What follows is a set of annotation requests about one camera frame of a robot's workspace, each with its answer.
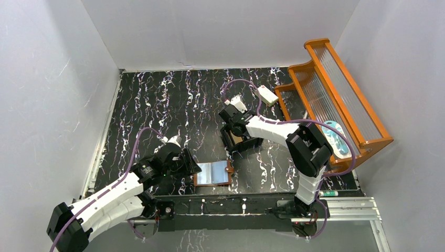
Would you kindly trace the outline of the black card tray box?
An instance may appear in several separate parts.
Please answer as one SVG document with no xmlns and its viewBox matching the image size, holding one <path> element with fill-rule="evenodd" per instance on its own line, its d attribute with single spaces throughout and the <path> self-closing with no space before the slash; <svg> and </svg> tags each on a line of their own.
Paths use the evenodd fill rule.
<svg viewBox="0 0 445 252">
<path fill-rule="evenodd" d="M 225 149 L 232 154 L 233 152 L 244 152 L 260 146 L 263 143 L 262 138 L 251 138 L 249 136 L 235 136 L 227 126 L 220 129 L 221 139 Z"/>
</svg>

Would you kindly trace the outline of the orange leather card holder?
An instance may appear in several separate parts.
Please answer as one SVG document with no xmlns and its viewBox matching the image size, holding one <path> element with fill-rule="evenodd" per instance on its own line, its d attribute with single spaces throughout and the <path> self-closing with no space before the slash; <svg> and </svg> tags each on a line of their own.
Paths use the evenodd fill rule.
<svg viewBox="0 0 445 252">
<path fill-rule="evenodd" d="M 235 170 L 230 160 L 197 164 L 201 169 L 194 174 L 195 186 L 228 186 Z"/>
</svg>

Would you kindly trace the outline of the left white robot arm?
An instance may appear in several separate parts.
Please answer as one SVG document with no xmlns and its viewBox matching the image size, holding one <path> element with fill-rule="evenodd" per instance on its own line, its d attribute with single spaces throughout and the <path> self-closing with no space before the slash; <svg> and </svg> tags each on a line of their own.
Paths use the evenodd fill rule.
<svg viewBox="0 0 445 252">
<path fill-rule="evenodd" d="M 47 235 L 50 251 L 84 251 L 102 232 L 129 219 L 151 218 L 157 213 L 157 199 L 148 189 L 164 177 L 191 176 L 201 172 L 187 148 L 168 142 L 158 152 L 133 164 L 109 186 L 70 205 L 55 206 Z"/>
</svg>

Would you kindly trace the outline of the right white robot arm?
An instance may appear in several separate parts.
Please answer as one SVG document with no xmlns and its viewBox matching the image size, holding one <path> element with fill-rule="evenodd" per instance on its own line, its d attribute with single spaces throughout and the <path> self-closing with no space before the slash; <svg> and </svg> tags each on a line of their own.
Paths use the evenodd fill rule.
<svg viewBox="0 0 445 252">
<path fill-rule="evenodd" d="M 261 138 L 288 149 L 299 171 L 295 209 L 300 216 L 310 217 L 316 211 L 322 175 L 333 155 L 333 148 L 315 123 L 271 120 L 251 111 L 242 112 L 232 104 L 218 114 L 235 136 Z"/>
</svg>

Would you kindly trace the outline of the white rectangular box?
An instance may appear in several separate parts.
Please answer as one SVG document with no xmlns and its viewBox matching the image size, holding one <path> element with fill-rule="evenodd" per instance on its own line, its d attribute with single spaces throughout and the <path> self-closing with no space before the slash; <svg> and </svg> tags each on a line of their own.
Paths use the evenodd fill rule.
<svg viewBox="0 0 445 252">
<path fill-rule="evenodd" d="M 267 107 L 273 106 L 279 99 L 274 92 L 269 90 L 264 85 L 258 87 L 257 96 L 266 104 Z"/>
</svg>

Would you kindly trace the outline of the orange wooden shelf rack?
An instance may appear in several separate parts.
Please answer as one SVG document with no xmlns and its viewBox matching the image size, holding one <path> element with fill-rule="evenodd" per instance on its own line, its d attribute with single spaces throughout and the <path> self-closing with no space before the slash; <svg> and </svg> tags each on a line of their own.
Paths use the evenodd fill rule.
<svg viewBox="0 0 445 252">
<path fill-rule="evenodd" d="M 388 133 L 329 39 L 304 44 L 310 60 L 288 67 L 291 83 L 274 91 L 285 120 L 293 120 L 291 100 L 298 96 L 309 119 L 336 122 L 351 141 L 356 166 L 392 143 Z"/>
</svg>

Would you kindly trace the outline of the blue blister pack item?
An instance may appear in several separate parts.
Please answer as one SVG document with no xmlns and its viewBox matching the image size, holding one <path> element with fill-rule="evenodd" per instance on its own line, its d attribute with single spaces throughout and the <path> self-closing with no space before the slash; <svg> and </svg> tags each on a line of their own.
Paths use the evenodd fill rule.
<svg viewBox="0 0 445 252">
<path fill-rule="evenodd" d="M 328 120 L 325 121 L 324 124 L 334 128 L 341 135 L 345 136 L 342 126 L 336 121 Z M 326 139 L 328 140 L 329 144 L 333 148 L 334 155 L 338 159 L 346 159 L 352 157 L 351 151 L 348 148 L 347 144 L 338 134 L 336 134 L 335 132 L 326 127 L 322 127 L 322 131 Z"/>
</svg>

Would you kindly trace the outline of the green marker pen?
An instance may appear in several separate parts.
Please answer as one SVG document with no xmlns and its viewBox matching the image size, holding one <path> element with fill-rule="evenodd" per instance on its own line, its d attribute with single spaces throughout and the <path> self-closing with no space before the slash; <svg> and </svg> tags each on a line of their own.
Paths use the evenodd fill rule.
<svg viewBox="0 0 445 252">
<path fill-rule="evenodd" d="M 339 196 L 338 191 L 319 191 L 320 197 L 337 197 Z"/>
</svg>

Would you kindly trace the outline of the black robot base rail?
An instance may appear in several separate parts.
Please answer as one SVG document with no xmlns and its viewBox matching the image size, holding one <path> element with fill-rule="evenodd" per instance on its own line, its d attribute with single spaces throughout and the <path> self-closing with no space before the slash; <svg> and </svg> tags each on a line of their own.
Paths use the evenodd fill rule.
<svg viewBox="0 0 445 252">
<path fill-rule="evenodd" d="M 259 194 L 157 196 L 159 203 L 172 207 L 170 214 L 161 208 L 160 231 L 274 229 L 290 232 L 303 209 L 293 192 Z"/>
</svg>

